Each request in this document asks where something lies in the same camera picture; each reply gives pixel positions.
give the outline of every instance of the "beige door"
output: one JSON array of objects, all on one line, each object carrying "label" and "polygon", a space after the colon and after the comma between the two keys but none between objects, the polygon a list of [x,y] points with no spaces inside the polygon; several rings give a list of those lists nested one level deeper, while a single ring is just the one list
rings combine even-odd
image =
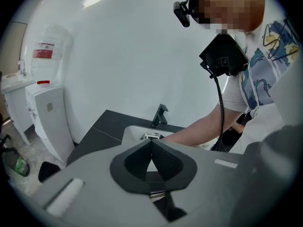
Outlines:
[{"label": "beige door", "polygon": [[[27,24],[9,22],[0,40],[0,71],[7,75],[18,71],[20,51]],[[3,120],[9,117],[3,95],[0,93],[0,113]]]}]

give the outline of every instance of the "headset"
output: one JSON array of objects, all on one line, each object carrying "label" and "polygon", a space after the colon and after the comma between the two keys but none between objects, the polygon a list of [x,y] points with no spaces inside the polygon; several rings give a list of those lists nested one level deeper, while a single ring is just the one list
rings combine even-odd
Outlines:
[{"label": "headset", "polygon": [[[184,27],[189,27],[190,25],[189,15],[199,24],[211,24],[213,22],[212,19],[205,18],[203,13],[199,13],[198,7],[198,0],[177,1],[174,3],[173,11]],[[235,76],[239,72],[246,70],[249,62],[245,53],[235,40],[227,34],[226,30],[222,30],[202,51],[199,57],[203,60],[200,65],[210,73],[210,78],[214,79],[217,85],[221,108],[221,131],[217,143],[211,150],[219,151],[224,127],[224,106],[217,77],[222,74]]]}]

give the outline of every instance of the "black cable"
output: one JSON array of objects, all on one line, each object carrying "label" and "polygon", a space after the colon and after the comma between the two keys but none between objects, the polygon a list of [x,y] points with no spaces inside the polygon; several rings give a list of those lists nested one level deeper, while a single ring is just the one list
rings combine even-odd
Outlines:
[{"label": "black cable", "polygon": [[220,90],[219,81],[218,81],[218,78],[215,77],[215,76],[214,76],[214,81],[217,85],[217,90],[218,90],[218,95],[219,95],[219,102],[220,102],[220,109],[221,109],[221,131],[220,131],[219,139],[218,139],[218,141],[215,145],[215,148],[211,149],[211,150],[219,151],[220,146],[221,146],[221,142],[222,142],[223,128],[224,128],[224,106],[223,106],[223,99],[222,99],[222,94],[221,94],[221,90]]}]

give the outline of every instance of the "large transparent water jug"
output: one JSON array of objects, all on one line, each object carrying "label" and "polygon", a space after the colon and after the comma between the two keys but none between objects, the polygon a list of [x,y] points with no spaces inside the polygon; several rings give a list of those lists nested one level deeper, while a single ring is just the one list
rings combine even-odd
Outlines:
[{"label": "large transparent water jug", "polygon": [[52,82],[62,57],[68,30],[57,24],[44,27],[35,43],[31,74],[35,81]]}]

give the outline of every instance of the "black countertop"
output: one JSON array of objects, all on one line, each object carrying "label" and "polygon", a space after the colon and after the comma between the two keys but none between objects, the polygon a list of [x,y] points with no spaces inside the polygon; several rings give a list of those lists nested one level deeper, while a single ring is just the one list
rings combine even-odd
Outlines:
[{"label": "black countertop", "polygon": [[[67,165],[86,154],[121,145],[126,127],[136,125],[145,128],[152,128],[151,123],[152,122],[149,120],[105,110],[105,112],[86,133],[76,149],[71,153]],[[183,128],[160,123],[159,127],[156,129],[178,132]]]}]

